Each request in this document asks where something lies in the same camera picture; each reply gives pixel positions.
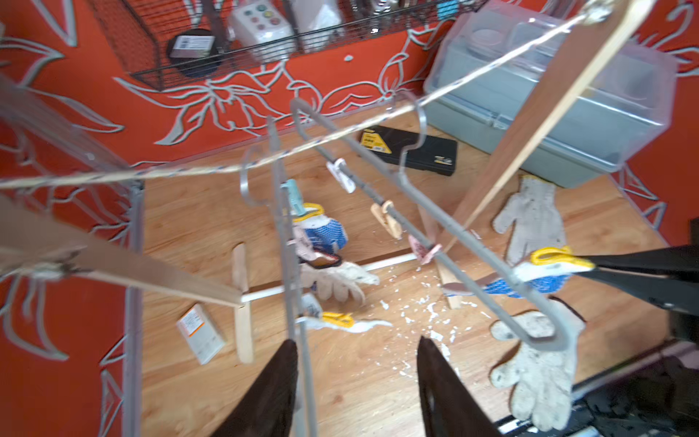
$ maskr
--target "transparent lid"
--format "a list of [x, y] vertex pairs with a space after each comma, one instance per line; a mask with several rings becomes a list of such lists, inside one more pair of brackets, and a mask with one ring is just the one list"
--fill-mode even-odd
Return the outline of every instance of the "transparent lid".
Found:
[[[425, 81], [425, 90], [444, 86], [540, 37], [560, 23], [561, 20], [548, 15], [500, 0], [490, 0], [481, 11], [463, 14], [454, 23], [440, 46]], [[450, 93], [445, 99], [454, 99], [458, 104], [458, 97], [462, 102], [465, 100], [483, 107], [501, 118], [514, 119], [526, 95], [546, 70], [566, 36], [561, 34], [529, 50], [501, 66], [500, 71], [487, 73]], [[676, 70], [677, 63], [672, 56], [627, 43], [580, 97], [598, 106], [590, 110], [592, 112], [603, 114], [604, 111], [612, 111], [615, 116], [633, 119], [642, 126], [644, 133], [634, 134], [635, 138], [629, 144], [619, 145], [623, 150], [618, 153], [619, 159], [611, 164], [617, 165], [628, 159], [667, 128], [672, 115]], [[507, 99], [517, 100], [519, 104], [506, 103]]]

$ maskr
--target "white knit glove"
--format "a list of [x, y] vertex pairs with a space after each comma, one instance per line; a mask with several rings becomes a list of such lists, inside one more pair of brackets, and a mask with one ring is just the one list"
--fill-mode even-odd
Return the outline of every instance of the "white knit glove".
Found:
[[345, 302], [352, 294], [352, 298], [364, 304], [364, 293], [356, 284], [379, 284], [379, 277], [373, 275], [353, 262], [343, 261], [337, 267], [313, 268], [306, 263], [301, 264], [301, 284], [305, 288], [311, 288], [315, 282], [316, 294], [324, 301], [334, 296], [340, 302]]
[[[549, 301], [575, 333], [570, 349], [565, 352], [541, 352], [520, 343], [516, 355], [495, 367], [490, 375], [493, 386], [499, 389], [517, 384], [510, 401], [512, 415], [519, 420], [531, 417], [532, 424], [540, 431], [550, 431], [551, 428], [562, 430], [568, 424], [577, 365], [577, 337], [585, 328], [585, 323], [567, 306], [555, 299]], [[538, 311], [530, 311], [514, 319], [531, 336], [548, 337], [554, 333], [549, 318]], [[495, 322], [490, 332], [501, 341], [516, 338], [502, 321]]]
[[535, 176], [522, 176], [519, 192], [510, 196], [493, 220], [493, 229], [499, 234], [516, 222], [505, 257], [510, 266], [535, 250], [565, 246], [563, 220], [554, 204], [555, 192], [554, 184]]

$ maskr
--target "blue clothespin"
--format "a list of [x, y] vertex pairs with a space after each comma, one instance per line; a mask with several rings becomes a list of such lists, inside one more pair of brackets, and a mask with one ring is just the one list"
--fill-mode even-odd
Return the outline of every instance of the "blue clothespin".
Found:
[[294, 215], [298, 217], [304, 215], [305, 208], [303, 207], [303, 197], [298, 190], [298, 186], [296, 186], [296, 181], [288, 179], [282, 184], [282, 187], [286, 188], [289, 193], [289, 203], [291, 204], [291, 209], [294, 210]]

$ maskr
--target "wire basket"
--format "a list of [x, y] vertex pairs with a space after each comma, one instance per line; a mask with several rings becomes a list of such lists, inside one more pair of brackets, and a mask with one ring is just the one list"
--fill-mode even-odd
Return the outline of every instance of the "wire basket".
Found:
[[[243, 47], [239, 41], [228, 41], [225, 30], [227, 18], [237, 1], [89, 0], [124, 70], [132, 78], [158, 90], [439, 22], [461, 13], [475, 12], [487, 2], [400, 0], [395, 2], [401, 4], [395, 6], [396, 10], [372, 11], [373, 15], [366, 16], [368, 13], [361, 6], [365, 1], [338, 0], [344, 23], [299, 33], [289, 0], [274, 0], [271, 3], [289, 21], [294, 34]], [[386, 3], [386, 0], [368, 1]], [[210, 56], [174, 62], [168, 56], [168, 49], [184, 32], [215, 34]]]

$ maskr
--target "plastic storage box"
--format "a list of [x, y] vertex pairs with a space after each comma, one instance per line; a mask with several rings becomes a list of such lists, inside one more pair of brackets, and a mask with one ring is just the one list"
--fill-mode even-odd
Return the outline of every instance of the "plastic storage box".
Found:
[[[561, 23], [490, 0], [449, 30], [426, 92], [446, 85]], [[560, 47], [564, 35], [427, 105], [434, 127], [493, 152]], [[675, 96], [675, 59], [626, 44], [573, 104], [522, 168], [562, 187], [576, 187], [624, 162], [668, 128]]]

